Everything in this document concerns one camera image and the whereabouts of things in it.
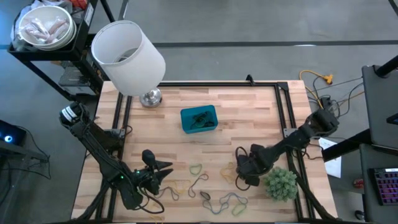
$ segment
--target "succulent plant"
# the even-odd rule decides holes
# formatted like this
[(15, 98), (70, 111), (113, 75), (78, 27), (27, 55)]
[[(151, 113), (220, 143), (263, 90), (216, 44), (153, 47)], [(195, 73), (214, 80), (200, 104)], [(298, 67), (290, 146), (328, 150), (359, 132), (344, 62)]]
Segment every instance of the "succulent plant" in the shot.
[(295, 199), (297, 194), (296, 177), (291, 171), (280, 167), (273, 168), (264, 178), (267, 195), (274, 201), (286, 202), (288, 199)]

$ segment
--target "gray floor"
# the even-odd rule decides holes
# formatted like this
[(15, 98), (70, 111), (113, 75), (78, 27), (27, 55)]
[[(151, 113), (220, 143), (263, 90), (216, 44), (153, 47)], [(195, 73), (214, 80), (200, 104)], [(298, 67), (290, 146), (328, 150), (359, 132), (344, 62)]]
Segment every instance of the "gray floor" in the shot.
[[(18, 10), (29, 1), (0, 2), (0, 44), (8, 44)], [(121, 0), (108, 1), (118, 13)], [(137, 22), (153, 42), (393, 40), (398, 38), (398, 17), (387, 0), (134, 0), (126, 19)], [(91, 32), (108, 20), (99, 5)], [(229, 47), (161, 49), (167, 64), (164, 80), (298, 79), (299, 71), (332, 73), (334, 83), (358, 78), (363, 65), (381, 64), (396, 55), (396, 45), (344, 47)], [(51, 155), (52, 180), (26, 174), (10, 223), (48, 223), (70, 217), (84, 147), (58, 122), (68, 104), (56, 91), (5, 50), (0, 51), (0, 119), (30, 129), (37, 144)], [(49, 62), (35, 63), (54, 80), (62, 69)], [(311, 85), (314, 76), (306, 75)], [(321, 90), (334, 99), (361, 81)], [(325, 87), (319, 80), (317, 87)], [(361, 95), (351, 102), (334, 136), (348, 138), (368, 127)], [(362, 206), (351, 182), (360, 176), (359, 154), (343, 157), (343, 178), (330, 177), (338, 215), (354, 220)]]

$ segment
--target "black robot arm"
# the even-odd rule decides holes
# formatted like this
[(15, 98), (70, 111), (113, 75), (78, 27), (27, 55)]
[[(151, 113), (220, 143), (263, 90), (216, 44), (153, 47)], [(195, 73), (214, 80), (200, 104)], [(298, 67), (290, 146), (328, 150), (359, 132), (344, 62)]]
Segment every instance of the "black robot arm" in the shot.
[[(275, 146), (265, 148), (264, 146), (252, 144), (249, 155), (247, 155), (246, 151), (244, 151), (244, 155), (239, 155), (239, 149), (242, 148), (237, 148), (235, 153), (238, 164), (236, 168), (238, 177), (243, 179), (248, 185), (258, 186), (260, 182), (259, 176), (268, 173), (281, 154), (288, 150), (300, 150), (307, 147), (311, 138), (328, 136), (337, 130), (338, 125), (339, 122), (335, 118), (333, 112), (319, 109), (312, 113), (298, 130), (278, 142)], [(315, 198), (314, 194), (300, 177), (294, 164), (292, 167), (293, 169), (291, 171), (297, 176), (297, 183), (307, 198), (313, 203), (319, 215), (323, 219), (334, 220), (335, 218), (331, 216)]]
[[(102, 130), (90, 120), (88, 110), (79, 103), (72, 103), (63, 109), (60, 112), (60, 122), (79, 139), (95, 158), (107, 184), (111, 188), (120, 191), (123, 205), (127, 209), (143, 209), (150, 212), (141, 206), (142, 195), (148, 196), (142, 189), (157, 195), (163, 178), (173, 171), (173, 169), (161, 169), (171, 166), (172, 163), (157, 161), (155, 155), (146, 149), (142, 152), (142, 160), (146, 164), (145, 168), (132, 172), (123, 161), (111, 155), (115, 149), (123, 144), (122, 138), (119, 137), (121, 132), (106, 132)], [(102, 189), (98, 197), (103, 197), (103, 195), (104, 191)], [(161, 203), (159, 205), (162, 210), (151, 213), (162, 213), (164, 207)]]

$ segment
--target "lamp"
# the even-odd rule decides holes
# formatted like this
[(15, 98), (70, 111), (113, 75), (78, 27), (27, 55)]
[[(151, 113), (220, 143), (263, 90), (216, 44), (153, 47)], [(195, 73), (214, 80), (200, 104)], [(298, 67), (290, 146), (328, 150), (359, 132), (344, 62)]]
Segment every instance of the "lamp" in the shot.
[(157, 85), (163, 79), (166, 64), (137, 24), (108, 24), (95, 35), (91, 52), (119, 92), (139, 96), (144, 107), (160, 104), (162, 94)]

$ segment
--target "wooden table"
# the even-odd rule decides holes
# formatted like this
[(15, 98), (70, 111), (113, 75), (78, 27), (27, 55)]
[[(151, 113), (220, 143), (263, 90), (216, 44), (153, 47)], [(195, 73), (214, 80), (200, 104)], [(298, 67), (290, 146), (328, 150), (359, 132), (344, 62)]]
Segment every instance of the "wooden table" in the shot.
[[(311, 113), (302, 81), (287, 81), (294, 109), (297, 126), (305, 121)], [(174, 171), (168, 175), (160, 188), (174, 186), (176, 180), (178, 189), (183, 189), (183, 180), (192, 183), (197, 177), (189, 172), (190, 164), (203, 164), (202, 173), (209, 175), (207, 181), (199, 181), (194, 187), (197, 196), (190, 198), (187, 192), (180, 195), (179, 201), (173, 201), (167, 191), (160, 199), (165, 212), (159, 217), (164, 222), (289, 222), (296, 221), (294, 201), (273, 202), (265, 194), (264, 186), (251, 187), (248, 191), (240, 191), (235, 184), (228, 183), (220, 175), (220, 169), (233, 162), (236, 166), (234, 151), (238, 146), (250, 150), (252, 143), (271, 146), (282, 139), (279, 114), (277, 110), (275, 91), (269, 87), (164, 87), (161, 88), (163, 102), (158, 108), (146, 109), (135, 97), (130, 110), (129, 125), (132, 133), (126, 137), (123, 161), (133, 170), (141, 168), (141, 152), (150, 149), (161, 161), (173, 162)], [(118, 91), (111, 82), (105, 82), (98, 104), (96, 122), (103, 129), (112, 126)], [(214, 131), (185, 134), (182, 130), (180, 111), (194, 106), (214, 105), (219, 125)], [(311, 157), (322, 156), (319, 148), (309, 147)], [(276, 166), (288, 169), (287, 159), (282, 155)], [(326, 210), (336, 214), (335, 203), (331, 194), (328, 177), (322, 159), (314, 161), (305, 157), (310, 188)], [(73, 208), (72, 217), (78, 217), (91, 203), (100, 189), (102, 176), (98, 163), (89, 157), (85, 161), (80, 184)], [(199, 191), (211, 195), (211, 204), (215, 210), (220, 208), (218, 199), (228, 192), (235, 192), (249, 200), (247, 209), (238, 217), (231, 214), (238, 203), (236, 198), (230, 201), (229, 209), (220, 215), (214, 215), (202, 207)], [(305, 217), (307, 209), (303, 193), (300, 192)], [(150, 210), (159, 210), (153, 201), (149, 202)], [(114, 222), (154, 222), (152, 217), (142, 210), (126, 210), (119, 192), (116, 200)]]

